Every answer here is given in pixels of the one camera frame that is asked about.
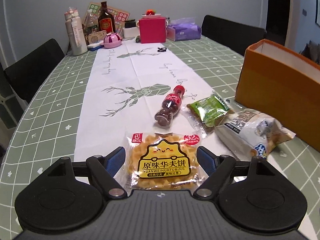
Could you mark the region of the red toy on box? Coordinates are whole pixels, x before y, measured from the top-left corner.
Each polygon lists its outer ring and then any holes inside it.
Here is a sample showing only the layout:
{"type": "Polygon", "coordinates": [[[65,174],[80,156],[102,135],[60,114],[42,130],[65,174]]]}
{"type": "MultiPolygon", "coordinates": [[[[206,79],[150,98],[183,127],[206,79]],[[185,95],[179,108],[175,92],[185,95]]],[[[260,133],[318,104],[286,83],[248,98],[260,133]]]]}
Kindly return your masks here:
{"type": "Polygon", "coordinates": [[[159,18],[161,17],[161,14],[158,14],[155,10],[149,9],[145,12],[145,14],[142,15],[142,18],[159,18]]]}

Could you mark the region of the black chair left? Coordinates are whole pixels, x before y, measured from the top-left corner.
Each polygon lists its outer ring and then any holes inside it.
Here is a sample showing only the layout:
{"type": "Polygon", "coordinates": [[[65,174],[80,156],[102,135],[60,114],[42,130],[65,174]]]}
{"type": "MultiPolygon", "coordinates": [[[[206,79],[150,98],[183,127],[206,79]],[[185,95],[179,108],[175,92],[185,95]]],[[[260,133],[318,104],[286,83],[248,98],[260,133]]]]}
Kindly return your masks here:
{"type": "Polygon", "coordinates": [[[38,89],[64,58],[58,42],[51,38],[24,58],[4,70],[4,76],[16,94],[30,103],[38,89]]]}

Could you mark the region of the magenta square box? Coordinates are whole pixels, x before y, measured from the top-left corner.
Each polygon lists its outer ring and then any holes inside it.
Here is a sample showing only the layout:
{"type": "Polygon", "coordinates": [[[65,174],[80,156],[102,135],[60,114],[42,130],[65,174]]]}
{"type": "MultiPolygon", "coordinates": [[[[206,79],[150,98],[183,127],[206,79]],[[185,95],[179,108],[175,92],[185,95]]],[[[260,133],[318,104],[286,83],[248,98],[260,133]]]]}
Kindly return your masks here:
{"type": "Polygon", "coordinates": [[[141,43],[163,43],[167,35],[165,18],[141,18],[139,31],[141,43]]]}

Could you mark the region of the pink round container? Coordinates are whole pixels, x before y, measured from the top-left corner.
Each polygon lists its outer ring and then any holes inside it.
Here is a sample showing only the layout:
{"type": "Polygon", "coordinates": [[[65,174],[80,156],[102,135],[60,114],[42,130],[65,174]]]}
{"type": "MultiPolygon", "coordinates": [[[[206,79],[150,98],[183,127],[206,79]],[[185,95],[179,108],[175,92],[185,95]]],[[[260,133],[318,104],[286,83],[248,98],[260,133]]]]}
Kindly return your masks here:
{"type": "Polygon", "coordinates": [[[117,33],[108,33],[105,38],[103,45],[107,49],[112,49],[122,44],[122,38],[117,33]]]}

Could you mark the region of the purple tissue pack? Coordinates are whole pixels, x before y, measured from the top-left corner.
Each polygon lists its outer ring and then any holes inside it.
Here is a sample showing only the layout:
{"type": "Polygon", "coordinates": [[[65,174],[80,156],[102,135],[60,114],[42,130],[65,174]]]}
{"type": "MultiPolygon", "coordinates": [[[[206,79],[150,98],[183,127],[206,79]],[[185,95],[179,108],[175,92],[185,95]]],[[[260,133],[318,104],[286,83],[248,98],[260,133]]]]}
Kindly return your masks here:
{"type": "Polygon", "coordinates": [[[172,20],[167,26],[167,39],[171,41],[198,40],[201,38],[201,27],[194,17],[172,20]]]}

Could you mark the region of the small beige speaker box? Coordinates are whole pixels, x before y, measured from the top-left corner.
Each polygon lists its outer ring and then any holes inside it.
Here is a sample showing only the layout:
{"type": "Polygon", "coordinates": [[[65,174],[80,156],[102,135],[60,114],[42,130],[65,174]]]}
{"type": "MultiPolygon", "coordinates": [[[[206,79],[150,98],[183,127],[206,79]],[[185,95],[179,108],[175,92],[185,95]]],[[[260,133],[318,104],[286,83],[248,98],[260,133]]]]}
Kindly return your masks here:
{"type": "Polygon", "coordinates": [[[93,44],[93,43],[98,43],[100,41],[103,41],[104,38],[106,37],[106,35],[107,35],[107,32],[105,30],[89,34],[88,35],[88,43],[93,44]]]}

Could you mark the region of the dark liquor bottle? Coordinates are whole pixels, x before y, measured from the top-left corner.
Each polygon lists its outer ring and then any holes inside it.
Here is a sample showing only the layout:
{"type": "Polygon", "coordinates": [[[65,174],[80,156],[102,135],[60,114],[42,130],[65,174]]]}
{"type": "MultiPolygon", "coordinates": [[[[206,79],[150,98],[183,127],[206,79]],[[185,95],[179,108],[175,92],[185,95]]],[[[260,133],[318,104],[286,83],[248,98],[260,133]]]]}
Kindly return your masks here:
{"type": "Polygon", "coordinates": [[[108,12],[107,2],[101,2],[101,14],[98,18],[100,31],[107,33],[115,33],[116,26],[114,23],[114,16],[108,12]]]}

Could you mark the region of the black chair right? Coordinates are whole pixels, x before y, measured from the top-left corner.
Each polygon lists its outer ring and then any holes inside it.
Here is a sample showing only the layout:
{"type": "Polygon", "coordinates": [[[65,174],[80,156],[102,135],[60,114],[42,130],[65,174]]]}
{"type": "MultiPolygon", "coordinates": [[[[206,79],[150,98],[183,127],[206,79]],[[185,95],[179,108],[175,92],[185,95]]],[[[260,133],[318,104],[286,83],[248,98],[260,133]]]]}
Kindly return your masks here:
{"type": "Polygon", "coordinates": [[[246,49],[266,37],[266,30],[206,15],[202,35],[244,56],[246,49]]]}

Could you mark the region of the clear plastic water bottle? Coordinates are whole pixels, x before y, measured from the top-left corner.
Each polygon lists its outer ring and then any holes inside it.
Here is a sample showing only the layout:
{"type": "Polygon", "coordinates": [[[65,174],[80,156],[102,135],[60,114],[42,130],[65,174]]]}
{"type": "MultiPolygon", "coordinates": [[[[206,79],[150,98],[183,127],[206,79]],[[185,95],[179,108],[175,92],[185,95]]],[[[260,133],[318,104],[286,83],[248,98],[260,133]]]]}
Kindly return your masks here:
{"type": "Polygon", "coordinates": [[[99,31],[98,27],[98,20],[96,19],[95,15],[93,14],[92,9],[87,10],[87,16],[85,18],[85,32],[88,36],[89,34],[94,34],[99,31]]]}

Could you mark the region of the white blue snack bag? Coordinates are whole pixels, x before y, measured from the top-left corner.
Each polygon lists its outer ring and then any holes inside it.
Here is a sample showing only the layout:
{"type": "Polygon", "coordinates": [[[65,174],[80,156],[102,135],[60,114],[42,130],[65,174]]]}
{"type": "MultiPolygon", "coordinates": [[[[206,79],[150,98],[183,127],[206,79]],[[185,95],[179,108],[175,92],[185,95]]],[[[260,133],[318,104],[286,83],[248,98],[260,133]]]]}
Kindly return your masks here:
{"type": "Polygon", "coordinates": [[[276,146],[296,136],[276,118],[250,108],[225,116],[214,131],[238,159],[248,161],[254,156],[266,159],[276,146]]]}

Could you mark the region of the green raisin packet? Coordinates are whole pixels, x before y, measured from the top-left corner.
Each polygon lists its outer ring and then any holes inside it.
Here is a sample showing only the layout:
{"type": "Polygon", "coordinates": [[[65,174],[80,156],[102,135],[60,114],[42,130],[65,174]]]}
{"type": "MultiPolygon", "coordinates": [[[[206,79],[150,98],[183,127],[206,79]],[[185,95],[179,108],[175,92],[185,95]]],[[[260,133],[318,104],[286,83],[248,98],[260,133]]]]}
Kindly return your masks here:
{"type": "Polygon", "coordinates": [[[210,134],[223,118],[234,114],[233,109],[216,93],[186,105],[191,124],[204,134],[210,134]]]}

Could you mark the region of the blue white flat box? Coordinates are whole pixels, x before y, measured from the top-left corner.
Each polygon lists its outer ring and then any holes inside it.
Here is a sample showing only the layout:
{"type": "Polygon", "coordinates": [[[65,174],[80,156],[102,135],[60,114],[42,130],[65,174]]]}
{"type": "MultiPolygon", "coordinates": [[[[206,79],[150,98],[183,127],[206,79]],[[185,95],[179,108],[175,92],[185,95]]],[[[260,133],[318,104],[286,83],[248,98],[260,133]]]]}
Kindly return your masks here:
{"type": "Polygon", "coordinates": [[[87,46],[87,49],[88,49],[89,51],[95,51],[95,50],[98,50],[98,49],[103,48],[103,47],[104,47],[104,44],[103,44],[103,43],[97,42],[97,43],[89,44],[89,45],[87,46]]]}

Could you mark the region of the yellow waffle cookie pack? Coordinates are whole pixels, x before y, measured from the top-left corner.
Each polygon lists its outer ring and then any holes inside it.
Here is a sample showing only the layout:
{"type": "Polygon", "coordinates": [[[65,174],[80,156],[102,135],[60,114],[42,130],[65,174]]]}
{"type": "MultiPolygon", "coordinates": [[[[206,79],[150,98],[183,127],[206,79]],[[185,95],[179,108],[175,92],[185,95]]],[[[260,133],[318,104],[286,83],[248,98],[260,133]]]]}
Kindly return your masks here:
{"type": "Polygon", "coordinates": [[[133,133],[126,137],[125,163],[119,178],[127,190],[191,190],[206,175],[197,161],[197,133],[133,133]]]}

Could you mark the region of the white thermos bottle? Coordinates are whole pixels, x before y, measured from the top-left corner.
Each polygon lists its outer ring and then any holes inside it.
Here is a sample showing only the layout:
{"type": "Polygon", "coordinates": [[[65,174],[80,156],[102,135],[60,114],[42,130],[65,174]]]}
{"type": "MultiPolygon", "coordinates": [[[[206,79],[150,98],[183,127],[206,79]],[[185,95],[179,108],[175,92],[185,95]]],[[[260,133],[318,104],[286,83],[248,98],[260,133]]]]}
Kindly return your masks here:
{"type": "Polygon", "coordinates": [[[72,54],[79,56],[87,52],[87,44],[77,8],[69,7],[65,12],[65,25],[72,54]]]}

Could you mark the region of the black chair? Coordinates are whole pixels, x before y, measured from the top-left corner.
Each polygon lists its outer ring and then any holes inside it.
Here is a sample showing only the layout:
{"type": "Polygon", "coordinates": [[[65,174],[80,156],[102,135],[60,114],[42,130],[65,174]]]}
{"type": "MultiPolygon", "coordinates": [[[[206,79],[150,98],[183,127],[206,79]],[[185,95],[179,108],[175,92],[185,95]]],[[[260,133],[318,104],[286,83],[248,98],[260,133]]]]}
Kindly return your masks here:
{"type": "Polygon", "coordinates": [[[246,49],[266,37],[266,30],[206,15],[202,35],[244,56],[246,49]]]}
{"type": "Polygon", "coordinates": [[[58,42],[51,38],[24,58],[4,70],[4,76],[16,94],[30,103],[38,89],[64,58],[58,42]]]}

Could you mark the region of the orange cardboard box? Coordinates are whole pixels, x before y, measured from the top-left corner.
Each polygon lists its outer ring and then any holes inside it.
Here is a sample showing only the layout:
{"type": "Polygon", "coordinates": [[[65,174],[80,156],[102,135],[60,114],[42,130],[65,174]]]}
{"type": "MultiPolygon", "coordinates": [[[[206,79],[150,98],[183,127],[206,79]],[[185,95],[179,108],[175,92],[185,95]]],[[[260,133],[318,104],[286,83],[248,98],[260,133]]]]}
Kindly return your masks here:
{"type": "Polygon", "coordinates": [[[245,51],[235,100],[276,118],[319,150],[319,64],[261,40],[245,51]]]}

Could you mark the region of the small cola bottle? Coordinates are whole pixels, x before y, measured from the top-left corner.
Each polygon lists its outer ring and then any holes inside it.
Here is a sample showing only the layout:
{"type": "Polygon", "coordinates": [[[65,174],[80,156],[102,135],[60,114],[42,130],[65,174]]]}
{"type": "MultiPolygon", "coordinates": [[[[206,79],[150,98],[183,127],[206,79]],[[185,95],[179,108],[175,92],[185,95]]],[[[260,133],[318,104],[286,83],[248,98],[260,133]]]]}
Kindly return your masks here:
{"type": "Polygon", "coordinates": [[[159,126],[169,127],[174,116],[178,113],[182,104],[185,88],[178,85],[172,93],[169,93],[162,102],[161,109],[155,114],[155,120],[159,126]]]}

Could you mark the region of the white box black lid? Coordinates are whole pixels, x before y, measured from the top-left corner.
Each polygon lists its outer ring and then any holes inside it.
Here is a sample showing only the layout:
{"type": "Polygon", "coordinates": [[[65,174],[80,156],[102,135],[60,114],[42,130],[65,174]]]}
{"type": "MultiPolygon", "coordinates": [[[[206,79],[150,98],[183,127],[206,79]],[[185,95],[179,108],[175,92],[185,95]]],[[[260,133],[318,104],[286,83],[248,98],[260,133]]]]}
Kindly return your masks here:
{"type": "Polygon", "coordinates": [[[123,28],[123,36],[124,38],[135,38],[136,36],[139,36],[139,27],[136,20],[127,20],[124,23],[123,28]]]}

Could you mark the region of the white deer table runner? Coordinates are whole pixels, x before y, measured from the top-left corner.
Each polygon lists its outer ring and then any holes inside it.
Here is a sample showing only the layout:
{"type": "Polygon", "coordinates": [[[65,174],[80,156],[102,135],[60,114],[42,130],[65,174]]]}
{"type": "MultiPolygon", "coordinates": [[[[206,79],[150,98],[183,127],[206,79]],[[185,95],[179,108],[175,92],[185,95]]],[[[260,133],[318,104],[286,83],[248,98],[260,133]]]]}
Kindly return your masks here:
{"type": "Polygon", "coordinates": [[[80,113],[74,159],[107,155],[133,133],[158,132],[154,116],[182,85],[182,103],[219,94],[232,99],[244,58],[208,38],[164,44],[133,40],[95,57],[80,113]],[[159,53],[157,48],[166,47],[159,53]]]}

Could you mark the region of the colourful dotted card board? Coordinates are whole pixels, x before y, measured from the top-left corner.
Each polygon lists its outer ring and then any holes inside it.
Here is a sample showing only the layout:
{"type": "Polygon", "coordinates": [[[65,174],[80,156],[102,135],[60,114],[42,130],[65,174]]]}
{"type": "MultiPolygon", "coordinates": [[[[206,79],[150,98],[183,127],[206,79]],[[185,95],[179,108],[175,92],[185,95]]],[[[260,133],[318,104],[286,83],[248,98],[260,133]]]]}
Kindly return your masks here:
{"type": "MultiPolygon", "coordinates": [[[[111,7],[109,5],[107,7],[108,7],[108,12],[114,16],[114,23],[116,26],[117,34],[123,37],[123,29],[124,29],[125,21],[129,19],[130,13],[122,9],[111,7]]],[[[101,15],[101,4],[91,2],[89,3],[88,10],[92,11],[92,15],[95,21],[98,21],[98,18],[101,15]]]]}

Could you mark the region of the black binder clip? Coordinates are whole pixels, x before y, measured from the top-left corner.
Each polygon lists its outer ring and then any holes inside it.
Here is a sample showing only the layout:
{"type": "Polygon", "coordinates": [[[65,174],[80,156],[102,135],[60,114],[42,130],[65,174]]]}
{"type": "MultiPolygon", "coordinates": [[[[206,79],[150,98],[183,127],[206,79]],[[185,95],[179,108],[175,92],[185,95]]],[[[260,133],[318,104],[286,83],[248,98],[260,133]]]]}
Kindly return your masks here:
{"type": "Polygon", "coordinates": [[[157,51],[158,51],[159,53],[166,52],[166,51],[167,51],[167,48],[166,48],[166,47],[157,48],[157,51]]]}

